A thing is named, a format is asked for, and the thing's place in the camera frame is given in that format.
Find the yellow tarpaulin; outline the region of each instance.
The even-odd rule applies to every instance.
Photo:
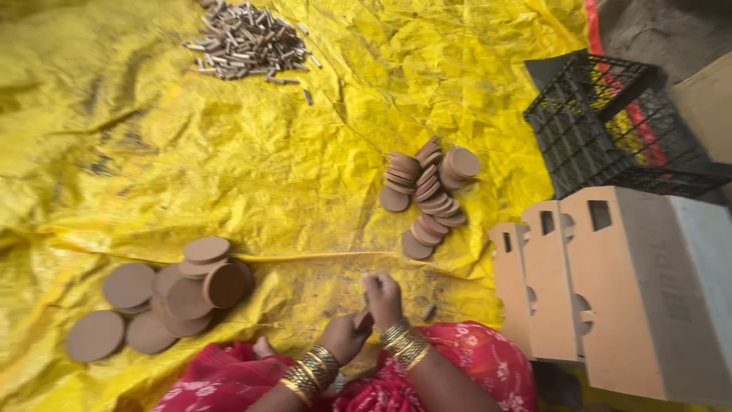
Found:
[[[297,85],[199,75],[180,46],[201,25],[191,0],[0,5],[0,409],[149,409],[209,342],[266,334],[297,356],[362,305],[363,271],[391,272],[413,320],[433,301],[437,320],[500,326],[487,230],[552,194],[521,116],[536,95],[522,61],[586,47],[583,1],[255,5],[310,29],[324,67],[287,76],[312,106]],[[416,262],[399,236],[418,210],[376,195],[386,151],[433,134],[483,167],[455,192],[469,224]],[[156,356],[66,357],[73,323],[109,309],[113,268],[160,268],[207,235],[251,265],[250,298]]]

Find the woman's hand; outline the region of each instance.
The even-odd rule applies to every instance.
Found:
[[[382,330],[391,328],[402,318],[402,290],[391,275],[364,273],[361,282],[366,289],[369,311]]]
[[[356,335],[354,318],[358,312],[334,317],[325,327],[317,345],[325,347],[340,366],[347,365],[356,355],[373,331],[371,328]]]

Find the concrete floor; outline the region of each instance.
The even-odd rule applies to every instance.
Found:
[[[663,66],[677,84],[732,51],[732,0],[598,0],[605,55]]]

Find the plastic crate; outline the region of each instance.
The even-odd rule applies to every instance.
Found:
[[[666,77],[656,65],[569,58],[523,114],[555,199],[598,185],[697,197],[732,180],[732,166],[712,162],[679,115]]]

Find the red saree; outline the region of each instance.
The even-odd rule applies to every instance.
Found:
[[[417,330],[505,411],[537,410],[531,365],[506,337],[471,321],[435,323]],[[285,356],[255,360],[251,344],[220,348],[211,343],[152,412],[244,411],[293,363]],[[313,411],[425,412],[401,366],[383,350],[377,370],[376,378],[355,380],[337,396],[315,400]]]

